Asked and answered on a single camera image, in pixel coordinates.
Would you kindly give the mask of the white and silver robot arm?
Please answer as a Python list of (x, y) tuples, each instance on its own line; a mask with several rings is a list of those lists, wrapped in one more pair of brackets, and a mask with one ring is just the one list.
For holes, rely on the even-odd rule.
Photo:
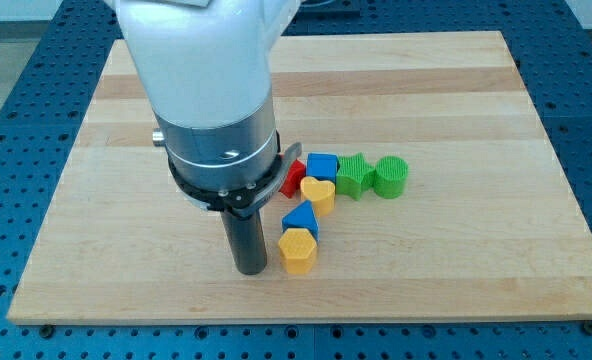
[(176, 183), (202, 209), (245, 218), (280, 188), (270, 52), (300, 0), (111, 0)]

